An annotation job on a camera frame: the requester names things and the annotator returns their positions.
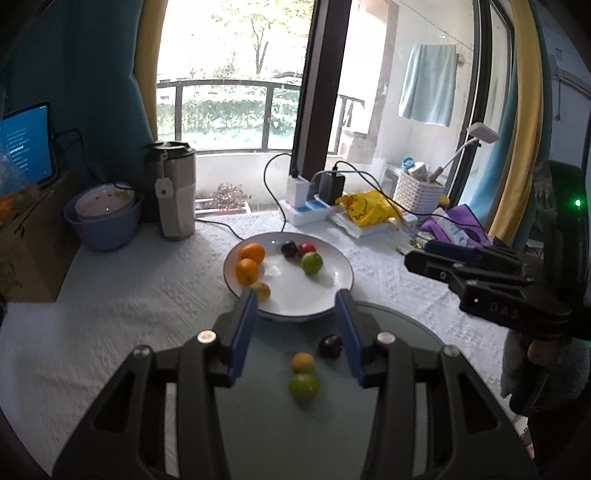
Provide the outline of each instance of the blue bowl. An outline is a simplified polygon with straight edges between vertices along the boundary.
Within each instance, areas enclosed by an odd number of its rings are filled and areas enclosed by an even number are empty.
[[[108,252],[122,247],[138,229],[139,213],[144,194],[136,192],[133,204],[101,219],[83,220],[76,213],[76,202],[83,194],[72,198],[64,208],[64,216],[71,223],[82,242],[91,250]]]

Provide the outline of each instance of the white basket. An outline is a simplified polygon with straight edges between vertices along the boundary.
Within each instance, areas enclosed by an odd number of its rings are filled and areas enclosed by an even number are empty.
[[[400,172],[393,199],[409,212],[429,215],[439,205],[444,189],[439,183],[423,183]]]

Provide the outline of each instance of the textured white tablecloth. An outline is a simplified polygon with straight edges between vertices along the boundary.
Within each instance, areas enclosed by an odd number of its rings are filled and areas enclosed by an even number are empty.
[[[216,220],[245,238],[281,226],[277,212]],[[446,285],[409,273],[389,234],[356,241],[328,222],[286,230],[341,250],[355,271],[356,300],[405,313],[457,345],[499,398],[506,329],[462,313]],[[0,329],[0,406],[46,471],[132,347],[181,345],[232,307],[222,265],[236,243],[215,225],[198,223],[178,243],[142,226],[116,252],[81,248],[55,303],[9,305]]]

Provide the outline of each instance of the light blue towel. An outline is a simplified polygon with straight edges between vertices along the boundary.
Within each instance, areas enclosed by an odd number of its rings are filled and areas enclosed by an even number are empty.
[[[398,116],[449,127],[456,94],[457,58],[455,45],[414,44]]]

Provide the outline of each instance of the round plate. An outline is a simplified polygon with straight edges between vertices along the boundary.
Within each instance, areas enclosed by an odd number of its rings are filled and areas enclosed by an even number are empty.
[[[281,255],[281,244],[288,240],[296,245],[310,243],[316,247],[324,261],[324,266],[316,275],[306,275],[299,260],[286,259]],[[270,232],[247,238],[226,257],[223,276],[228,288],[237,297],[242,294],[242,286],[235,273],[240,250],[252,243],[261,244],[266,253],[259,265],[258,279],[271,289],[271,297],[259,305],[259,312],[265,317],[283,322],[305,322],[334,308],[338,290],[353,287],[351,264],[332,245],[300,233]]]

